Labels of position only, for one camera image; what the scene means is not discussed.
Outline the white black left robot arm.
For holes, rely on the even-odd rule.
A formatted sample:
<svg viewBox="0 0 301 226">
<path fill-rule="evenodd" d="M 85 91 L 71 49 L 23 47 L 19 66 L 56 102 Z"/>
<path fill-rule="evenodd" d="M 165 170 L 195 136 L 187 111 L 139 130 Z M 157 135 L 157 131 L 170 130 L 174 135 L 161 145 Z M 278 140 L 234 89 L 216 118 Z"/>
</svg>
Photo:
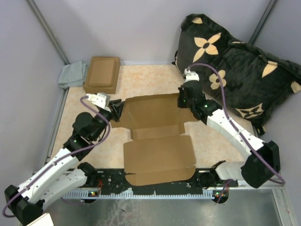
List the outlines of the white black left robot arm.
<svg viewBox="0 0 301 226">
<path fill-rule="evenodd" d="M 72 135 L 50 162 L 25 182 L 5 189 L 7 204 L 3 216 L 9 209 L 12 217 L 26 226 L 42 216 L 44 210 L 65 193 L 97 183 L 97 170 L 81 160 L 108 137 L 110 121 L 120 120 L 125 103 L 117 99 L 97 100 L 94 104 L 96 109 L 92 111 L 96 115 L 78 114 L 72 125 Z"/>
</svg>

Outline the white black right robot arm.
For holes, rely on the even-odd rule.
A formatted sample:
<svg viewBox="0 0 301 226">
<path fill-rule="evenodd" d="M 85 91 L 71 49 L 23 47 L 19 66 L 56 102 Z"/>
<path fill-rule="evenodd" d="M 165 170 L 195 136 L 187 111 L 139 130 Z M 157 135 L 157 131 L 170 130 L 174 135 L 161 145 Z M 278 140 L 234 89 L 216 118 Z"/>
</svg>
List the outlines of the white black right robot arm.
<svg viewBox="0 0 301 226">
<path fill-rule="evenodd" d="M 209 176 L 212 185 L 244 180 L 249 186 L 259 188 L 273 176 L 279 176 L 279 147 L 275 142 L 265 142 L 241 127 L 220 104 L 206 99 L 198 81 L 186 81 L 178 89 L 178 107 L 188 108 L 198 121 L 216 130 L 244 159 L 219 163 Z"/>
</svg>

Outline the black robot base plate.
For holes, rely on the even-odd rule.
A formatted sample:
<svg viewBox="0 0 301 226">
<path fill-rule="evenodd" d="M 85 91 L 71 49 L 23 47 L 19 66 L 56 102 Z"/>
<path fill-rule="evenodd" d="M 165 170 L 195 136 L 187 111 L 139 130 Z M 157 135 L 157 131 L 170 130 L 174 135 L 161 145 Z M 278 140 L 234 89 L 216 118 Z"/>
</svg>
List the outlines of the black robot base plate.
<svg viewBox="0 0 301 226">
<path fill-rule="evenodd" d="M 191 177 L 182 180 L 175 173 L 140 178 L 124 169 L 98 168 L 91 181 L 80 188 L 95 188 L 101 195 L 121 194 L 127 189 L 132 189 L 134 195 L 197 195 L 210 187 L 223 187 L 227 181 L 219 178 L 214 167 L 195 169 Z"/>
</svg>

